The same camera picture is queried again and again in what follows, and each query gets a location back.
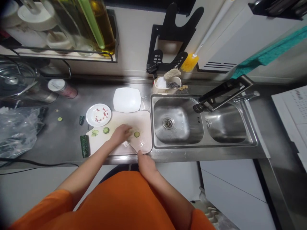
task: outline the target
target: white plate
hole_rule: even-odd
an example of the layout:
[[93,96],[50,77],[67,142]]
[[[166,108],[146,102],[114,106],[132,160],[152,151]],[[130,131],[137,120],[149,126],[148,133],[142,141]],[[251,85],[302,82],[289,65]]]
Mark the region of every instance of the white plate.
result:
[[106,125],[112,116],[111,109],[105,104],[95,104],[91,106],[85,115],[87,123],[93,127]]
[[140,110],[141,93],[134,88],[118,88],[113,97],[114,109],[117,112],[131,113]]

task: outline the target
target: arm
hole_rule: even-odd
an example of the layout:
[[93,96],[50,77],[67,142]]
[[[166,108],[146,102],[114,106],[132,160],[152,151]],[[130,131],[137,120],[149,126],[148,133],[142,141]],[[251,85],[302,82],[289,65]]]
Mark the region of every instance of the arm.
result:
[[155,162],[141,151],[138,152],[138,167],[143,177],[164,201],[174,227],[178,230],[190,229],[195,209],[193,205],[164,179],[157,170]]
[[125,124],[117,127],[110,140],[106,141],[95,154],[89,157],[57,187],[57,189],[64,189],[72,194],[74,206],[82,198],[108,155],[130,136],[129,130],[131,128]]

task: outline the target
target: stainless steel countertop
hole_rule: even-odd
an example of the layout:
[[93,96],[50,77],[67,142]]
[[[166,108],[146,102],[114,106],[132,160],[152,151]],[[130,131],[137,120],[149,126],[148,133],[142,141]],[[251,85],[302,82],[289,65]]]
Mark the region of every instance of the stainless steel countertop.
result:
[[[58,97],[48,105],[49,111],[44,120],[46,126],[37,137],[33,149],[23,154],[20,159],[34,160],[45,164],[60,162],[73,162],[82,164],[80,147],[80,136],[88,131],[85,121],[83,126],[79,125],[79,116],[86,114],[87,109],[96,103],[108,105],[112,111],[113,95],[117,88],[131,87],[139,89],[142,96],[141,111],[151,112],[152,80],[104,79],[100,81],[89,81],[78,79],[71,82],[78,90],[78,96],[74,99]],[[215,88],[218,82],[189,82],[188,93],[203,95]],[[206,147],[206,148],[184,148],[184,149],[156,149],[152,148],[149,155],[155,162],[183,162],[183,161],[206,161],[227,159],[252,159],[265,158],[265,154],[258,142],[257,146],[237,147]],[[109,156],[105,162],[107,165],[137,163],[136,155]],[[28,164],[13,163],[7,168],[28,168]]]
[[[105,103],[112,110],[113,95],[117,88],[132,87],[140,90],[142,104],[140,110],[151,112],[150,97],[152,94],[152,80],[147,79],[125,79],[123,77],[112,77],[112,80],[99,76],[97,79],[73,80],[78,89],[75,99],[59,97],[54,103],[48,105],[49,112],[44,120],[46,127],[37,137],[33,149],[23,154],[21,159],[34,160],[40,163],[52,164],[60,162],[73,162],[81,164],[84,159],[81,155],[80,138],[88,131],[86,121],[83,126],[79,125],[79,116],[85,115],[87,109],[96,103]],[[202,95],[216,87],[219,82],[190,81],[189,94]],[[260,165],[264,182],[267,186],[269,196],[268,203],[276,210],[279,223],[277,229],[305,229],[307,225],[307,174],[297,158],[297,154],[287,136],[281,120],[276,112],[271,99],[272,94],[289,90],[286,86],[255,85],[249,91],[258,90],[260,97],[250,101],[250,106],[255,116],[261,136],[266,144],[270,159],[260,145],[258,147],[219,147],[219,148],[194,148],[194,149],[155,149],[150,156],[156,162],[175,161],[205,161],[226,159],[257,158]],[[135,155],[112,156],[106,164],[136,163]],[[31,165],[24,163],[13,163],[6,168],[29,168]]]

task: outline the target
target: cutting board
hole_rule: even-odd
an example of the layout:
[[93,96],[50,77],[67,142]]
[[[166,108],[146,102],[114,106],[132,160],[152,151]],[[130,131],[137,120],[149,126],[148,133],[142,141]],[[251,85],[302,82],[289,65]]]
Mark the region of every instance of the cutting board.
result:
[[[121,124],[132,126],[132,135],[128,138],[128,142],[134,147],[136,151],[141,150],[144,154],[149,153],[153,147],[151,135],[151,121],[150,112],[137,111],[134,113],[120,113],[112,112],[112,118],[108,124],[102,127],[95,127],[92,130],[98,130],[97,136],[92,136],[92,130],[86,135],[90,138],[91,155],[94,154],[106,141],[108,141],[115,129]],[[108,127],[110,132],[103,133],[103,128]],[[139,132],[140,136],[136,138],[134,132]],[[119,145],[110,155],[130,155],[136,154],[132,147],[124,142]]]

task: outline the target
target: faucet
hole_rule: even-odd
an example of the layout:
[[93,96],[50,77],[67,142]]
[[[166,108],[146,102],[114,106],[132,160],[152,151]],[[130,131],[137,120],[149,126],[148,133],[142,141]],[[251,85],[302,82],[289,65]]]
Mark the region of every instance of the faucet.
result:
[[245,96],[234,99],[233,102],[239,103],[240,101],[244,101],[244,100],[249,101],[250,99],[257,97],[257,96],[260,96],[260,93],[258,91],[254,91],[250,94],[246,94]]
[[[225,103],[234,99],[239,94],[243,93],[253,84],[254,82],[251,79],[249,79],[245,74],[239,76],[237,79],[231,78],[228,81],[224,82],[223,84],[219,85],[218,87],[214,88],[213,90],[209,91],[208,93],[204,94],[200,98],[198,98],[199,103],[194,105],[193,109],[196,113],[201,113],[205,109],[207,109],[209,112],[213,112],[214,110],[221,107]],[[223,102],[216,103],[216,98],[236,88],[239,88],[237,92],[235,92],[233,95],[228,97]]]

